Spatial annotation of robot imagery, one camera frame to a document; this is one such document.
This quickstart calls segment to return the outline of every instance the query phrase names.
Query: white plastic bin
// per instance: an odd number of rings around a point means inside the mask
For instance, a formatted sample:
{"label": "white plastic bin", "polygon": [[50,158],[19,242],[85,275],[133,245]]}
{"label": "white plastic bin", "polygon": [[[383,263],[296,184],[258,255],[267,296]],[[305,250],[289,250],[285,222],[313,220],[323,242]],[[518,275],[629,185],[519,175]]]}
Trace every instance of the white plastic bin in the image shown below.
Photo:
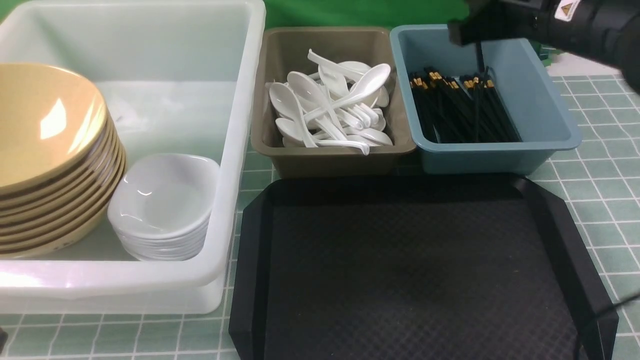
{"label": "white plastic bin", "polygon": [[96,82],[130,163],[155,152],[220,168],[204,248],[130,257],[105,220],[42,259],[0,261],[2,313],[208,313],[221,301],[265,9],[261,0],[40,0],[0,25],[0,62],[48,63]]}

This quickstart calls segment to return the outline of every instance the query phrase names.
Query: yellow bowl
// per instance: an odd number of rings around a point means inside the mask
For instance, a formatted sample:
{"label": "yellow bowl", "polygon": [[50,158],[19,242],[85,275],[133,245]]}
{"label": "yellow bowl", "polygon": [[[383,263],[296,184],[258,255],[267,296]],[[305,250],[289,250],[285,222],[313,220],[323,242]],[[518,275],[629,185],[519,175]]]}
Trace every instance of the yellow bowl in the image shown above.
{"label": "yellow bowl", "polygon": [[[114,167],[113,171],[108,176],[108,181],[101,186],[97,193],[92,195],[92,198],[89,201],[69,213],[60,213],[60,217],[65,218],[64,221],[59,221],[59,219],[57,219],[51,223],[45,224],[36,229],[33,234],[30,234],[26,238],[24,233],[14,236],[3,236],[2,242],[0,243],[0,258],[19,256],[26,250],[33,250],[40,246],[45,246],[48,250],[45,252],[28,252],[28,254],[32,256],[35,254],[44,254],[46,252],[55,251],[79,241],[84,235],[91,231],[98,222],[94,223],[86,232],[76,232],[80,228],[87,229],[86,223],[91,222],[92,219],[94,219],[94,216],[108,205],[113,192],[121,178],[124,176],[127,168],[127,162],[124,148],[120,144],[118,144],[117,153],[116,167]],[[50,246],[52,241],[60,246]]]}
{"label": "yellow bowl", "polygon": [[0,196],[0,216],[14,214],[21,210],[15,211],[14,209],[20,209],[23,206],[29,206],[30,204],[38,202],[40,199],[50,197],[59,192],[62,188],[66,187],[72,181],[82,176],[88,167],[101,156],[105,151],[106,146],[111,141],[108,136],[114,130],[108,129],[113,127],[110,121],[107,122],[105,129],[102,130],[98,140],[94,144],[93,148],[87,155],[81,159],[77,166],[74,166],[59,176],[46,180],[44,183],[38,184],[31,188],[21,190],[11,195]]}
{"label": "yellow bowl", "polygon": [[0,65],[0,196],[72,168],[97,141],[107,118],[102,94],[68,70]]}
{"label": "yellow bowl", "polygon": [[71,188],[69,192],[62,193],[57,199],[38,208],[8,217],[0,217],[0,238],[21,233],[23,236],[29,236],[33,234],[30,230],[53,221],[59,221],[60,214],[66,214],[84,206],[85,202],[93,199],[90,196],[95,195],[101,186],[109,180],[108,176],[113,175],[113,169],[118,166],[116,161],[119,146],[120,142],[115,135],[111,139],[111,144],[107,146],[107,150],[96,159],[95,166],[87,170],[88,176],[82,177],[84,181]]}
{"label": "yellow bowl", "polygon": [[[26,202],[24,205],[14,206],[7,209],[0,209],[0,226],[18,224],[41,217],[55,209],[58,209],[69,202],[69,199],[81,195],[92,181],[106,167],[107,163],[102,160],[106,154],[115,151],[117,144],[113,137],[117,136],[110,122],[107,123],[103,132],[100,134],[100,140],[96,143],[95,151],[91,156],[87,155],[78,166],[63,179],[43,189],[42,197]],[[55,188],[48,194],[49,188]]]}

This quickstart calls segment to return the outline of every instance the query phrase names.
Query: white spoon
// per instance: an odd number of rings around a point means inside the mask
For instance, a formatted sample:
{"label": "white spoon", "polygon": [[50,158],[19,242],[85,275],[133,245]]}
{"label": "white spoon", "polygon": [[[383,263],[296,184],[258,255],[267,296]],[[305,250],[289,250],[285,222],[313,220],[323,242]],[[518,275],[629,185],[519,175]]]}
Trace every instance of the white spoon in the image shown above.
{"label": "white spoon", "polygon": [[[345,127],[344,131],[347,133],[347,137],[349,137],[349,135],[358,135],[362,138],[375,142],[376,145],[393,145],[391,138],[389,138],[389,136],[382,131],[378,131],[375,129],[356,130],[352,127]],[[320,131],[314,134],[313,137],[319,140],[324,140],[329,138],[329,134]]]}
{"label": "white spoon", "polygon": [[371,125],[371,129],[375,129],[378,131],[384,130],[385,127],[387,127],[387,120],[385,120],[385,116],[382,115],[382,110],[373,109],[373,111],[375,111],[375,113],[378,114],[379,119],[377,123]]}
{"label": "white spoon", "polygon": [[313,52],[313,50],[309,49],[309,54],[307,55],[307,59],[311,60],[312,62],[325,67],[333,72],[337,72],[338,74],[342,74],[343,76],[346,76],[349,79],[358,79],[358,77],[362,77],[363,74],[357,72],[357,71],[353,71],[347,67],[344,67],[342,65],[338,65],[336,63],[334,63],[331,60],[325,59],[322,56],[316,54]]}
{"label": "white spoon", "polygon": [[[349,87],[347,86],[347,79],[344,75],[337,72],[331,72],[322,66],[318,66],[318,74],[320,75],[320,80],[324,83],[328,91],[337,95],[339,99],[349,95]],[[362,125],[355,126],[355,128],[360,129],[370,127],[371,123],[374,121],[370,114],[359,107],[359,104],[346,107],[346,111],[361,121]]]}
{"label": "white spoon", "polygon": [[367,114],[367,116],[369,116],[371,118],[371,124],[375,124],[378,122],[379,116],[378,114],[373,111],[370,107],[368,107],[365,104],[357,104],[356,106],[358,106],[362,111],[364,111],[365,114]]}
{"label": "white spoon", "polygon": [[347,139],[349,139],[351,141],[354,141],[354,142],[362,142],[362,143],[365,143],[365,144],[367,144],[369,146],[380,146],[380,144],[378,144],[376,142],[373,142],[373,141],[371,141],[371,140],[369,140],[367,138],[363,138],[360,135],[347,135]]}
{"label": "white spoon", "polygon": [[[287,75],[287,82],[289,83],[289,87],[300,97],[315,102],[329,113],[331,122],[329,122],[326,116],[320,116],[319,119],[316,119],[317,125],[322,130],[326,131],[335,140],[347,140],[346,135],[342,131],[338,116],[329,103],[329,99],[326,98],[320,86],[313,79],[301,72],[292,71]],[[305,125],[311,121],[311,119],[307,120],[306,117],[304,119]]]}
{"label": "white spoon", "polygon": [[[331,60],[323,58],[322,56],[313,52],[313,50],[309,49],[309,54],[307,58],[312,62],[325,66],[328,69],[332,69],[335,72],[338,72],[347,78],[358,81],[360,78],[369,70],[371,67],[365,63],[361,63],[359,61],[343,61],[339,64],[334,63]],[[319,78],[319,74],[311,75],[311,78]],[[378,99],[375,102],[381,108],[385,108],[389,105],[389,92],[387,88],[384,86],[380,88],[380,93],[378,94]]]}
{"label": "white spoon", "polygon": [[307,125],[303,120],[302,106],[296,94],[293,93],[293,90],[284,84],[273,83],[269,88],[269,98],[271,99],[273,107],[276,108],[279,113],[283,113],[285,116],[293,119],[290,121],[294,127],[297,124],[299,134],[301,135],[296,139],[300,139],[300,142],[304,143],[305,147],[317,147],[313,136],[309,133]]}
{"label": "white spoon", "polygon": [[353,116],[352,114],[340,108],[337,108],[335,110],[335,113],[336,115],[338,115],[338,119],[340,119],[340,121],[344,122],[346,125],[351,126],[357,130],[364,129],[364,125],[362,124],[362,121],[358,117]]}
{"label": "white spoon", "polygon": [[[296,124],[292,120],[285,119],[285,118],[278,118],[276,119],[276,126],[278,127],[278,130],[280,130],[280,133],[286,139],[286,142],[283,141],[283,145],[287,146],[287,145],[292,145],[292,144],[302,142],[302,136],[300,135],[300,130],[298,129],[298,127],[296,127]],[[369,155],[369,144],[362,141],[316,140],[316,139],[314,140],[315,140],[315,143],[321,147],[326,147],[326,146],[354,147],[362,151],[362,154]]]}
{"label": "white spoon", "polygon": [[[351,87],[349,95],[331,103],[332,108],[342,108],[345,106],[362,102],[368,96],[377,92],[386,82],[391,73],[391,67],[387,64],[376,65],[367,71],[362,79]],[[325,113],[322,108],[315,109],[307,113],[304,117],[305,121],[315,119]]]}
{"label": "white spoon", "polygon": [[299,143],[299,142],[292,142],[291,139],[283,137],[282,138],[282,145],[284,147],[304,147],[305,144],[303,143]]}
{"label": "white spoon", "polygon": [[[318,108],[318,105],[312,101],[306,100],[302,97],[298,97],[298,100],[300,101],[300,105],[302,105],[302,111],[305,114]],[[343,109],[341,108],[335,109],[335,114],[338,115],[338,120],[345,123],[347,126],[351,126],[356,129],[364,129],[364,126],[362,125],[362,121],[358,117],[344,111]],[[315,121],[309,122],[307,124],[307,128],[317,129],[318,128],[317,122]]]}

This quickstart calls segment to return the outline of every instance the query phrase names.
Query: white bowl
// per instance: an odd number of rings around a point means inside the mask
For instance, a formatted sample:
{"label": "white bowl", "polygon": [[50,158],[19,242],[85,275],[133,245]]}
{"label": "white bowl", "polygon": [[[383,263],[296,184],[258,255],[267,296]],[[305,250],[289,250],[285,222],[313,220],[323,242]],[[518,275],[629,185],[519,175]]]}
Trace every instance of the white bowl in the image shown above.
{"label": "white bowl", "polygon": [[174,243],[149,242],[146,239],[116,234],[124,249],[139,260],[182,261],[196,256],[202,250],[207,236],[207,226],[181,237]]}
{"label": "white bowl", "polygon": [[207,222],[220,166],[186,154],[155,154],[137,161],[111,198],[107,216],[120,234],[173,239]]}
{"label": "white bowl", "polygon": [[133,236],[130,234],[120,233],[118,230],[115,230],[115,233],[121,242],[127,243],[129,245],[135,245],[139,247],[149,247],[149,248],[167,248],[167,247],[184,246],[189,243],[193,243],[195,239],[199,239],[201,235],[207,233],[208,225],[209,225],[208,222],[204,222],[200,226],[198,226],[196,229],[191,231],[190,233],[177,236],[175,238],[170,238],[170,239],[139,238],[137,236]]}

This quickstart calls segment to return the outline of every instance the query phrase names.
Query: green backdrop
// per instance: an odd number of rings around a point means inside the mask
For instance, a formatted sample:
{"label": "green backdrop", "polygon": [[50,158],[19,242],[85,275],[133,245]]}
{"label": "green backdrop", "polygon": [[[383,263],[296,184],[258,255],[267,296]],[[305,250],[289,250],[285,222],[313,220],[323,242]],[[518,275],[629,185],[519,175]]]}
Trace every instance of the green backdrop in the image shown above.
{"label": "green backdrop", "polygon": [[[25,0],[0,0],[0,19]],[[440,24],[467,14],[463,0],[265,0],[267,28]]]}

